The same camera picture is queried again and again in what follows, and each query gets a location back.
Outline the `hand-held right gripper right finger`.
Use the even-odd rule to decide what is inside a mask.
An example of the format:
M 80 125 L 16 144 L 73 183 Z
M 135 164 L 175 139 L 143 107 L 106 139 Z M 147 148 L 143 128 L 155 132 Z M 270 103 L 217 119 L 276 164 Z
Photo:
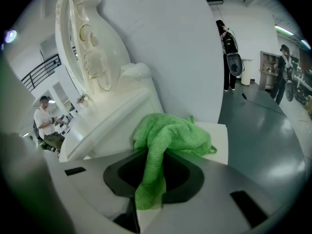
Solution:
M 227 165 L 187 153 L 167 151 L 168 186 L 159 211 L 142 211 L 143 234 L 266 234 L 294 204 L 271 198 L 252 180 Z

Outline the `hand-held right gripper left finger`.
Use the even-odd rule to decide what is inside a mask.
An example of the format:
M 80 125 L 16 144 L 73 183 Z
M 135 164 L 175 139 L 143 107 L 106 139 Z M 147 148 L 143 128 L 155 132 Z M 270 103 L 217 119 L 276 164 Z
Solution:
M 142 181 L 147 151 L 62 162 L 78 193 L 97 212 L 118 226 L 140 233 L 135 191 Z

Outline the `green cloth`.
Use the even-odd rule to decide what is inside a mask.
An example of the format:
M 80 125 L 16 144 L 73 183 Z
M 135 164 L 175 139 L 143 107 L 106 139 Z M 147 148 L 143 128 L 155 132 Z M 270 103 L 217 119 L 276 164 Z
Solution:
M 141 183 L 135 192 L 136 208 L 149 210 L 161 203 L 166 192 L 163 158 L 166 150 L 182 151 L 203 157 L 217 152 L 211 135 L 187 119 L 168 114 L 146 116 L 134 134 L 134 148 L 147 148 L 147 158 Z

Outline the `white dressing table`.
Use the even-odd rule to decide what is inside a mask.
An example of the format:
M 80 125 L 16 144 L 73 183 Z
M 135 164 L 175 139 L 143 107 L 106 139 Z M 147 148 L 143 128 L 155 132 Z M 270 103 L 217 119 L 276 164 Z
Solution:
M 205 159 L 228 164 L 228 131 L 223 124 L 196 121 L 195 125 L 208 132 L 216 154 L 205 155 Z M 134 123 L 122 121 L 112 129 L 93 128 L 87 124 L 73 126 L 65 138 L 59 156 L 60 162 L 109 156 L 133 149 Z

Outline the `grey oval shell device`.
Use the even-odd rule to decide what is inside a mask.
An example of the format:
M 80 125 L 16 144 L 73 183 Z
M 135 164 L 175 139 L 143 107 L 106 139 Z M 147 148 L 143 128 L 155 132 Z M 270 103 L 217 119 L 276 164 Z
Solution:
M 230 70 L 230 73 L 233 76 L 240 76 L 243 71 L 242 59 L 239 53 L 232 53 L 226 55 L 227 64 Z

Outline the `black metal railing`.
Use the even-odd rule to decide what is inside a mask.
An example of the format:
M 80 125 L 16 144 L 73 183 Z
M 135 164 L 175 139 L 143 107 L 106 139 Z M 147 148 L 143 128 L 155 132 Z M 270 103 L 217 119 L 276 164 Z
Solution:
M 21 79 L 23 85 L 29 92 L 33 91 L 43 81 L 49 78 L 57 67 L 61 65 L 59 54 L 55 54 L 31 70 Z

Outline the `brown wooden shelf cabinet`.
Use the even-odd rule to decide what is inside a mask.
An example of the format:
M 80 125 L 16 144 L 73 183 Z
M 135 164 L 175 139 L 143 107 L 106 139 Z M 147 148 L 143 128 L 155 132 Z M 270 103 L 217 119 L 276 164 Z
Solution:
M 268 52 L 260 52 L 260 81 L 261 90 L 271 90 L 278 76 L 279 55 Z

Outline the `round ceiling light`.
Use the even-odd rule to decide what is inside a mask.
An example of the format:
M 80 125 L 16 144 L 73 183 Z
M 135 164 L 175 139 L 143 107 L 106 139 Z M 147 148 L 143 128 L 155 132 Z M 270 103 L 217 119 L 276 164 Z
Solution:
M 17 32 L 16 30 L 9 30 L 7 31 L 6 33 L 6 36 L 5 36 L 5 42 L 6 43 L 11 43 L 12 41 L 14 41 L 14 39 L 17 37 Z

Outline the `white cylindrical pedestal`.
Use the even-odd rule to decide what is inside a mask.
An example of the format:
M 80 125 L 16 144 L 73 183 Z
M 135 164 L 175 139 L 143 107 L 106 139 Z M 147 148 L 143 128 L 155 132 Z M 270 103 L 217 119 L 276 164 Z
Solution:
M 243 71 L 241 74 L 241 84 L 249 86 L 251 83 L 251 67 L 252 61 L 248 59 L 242 59 Z

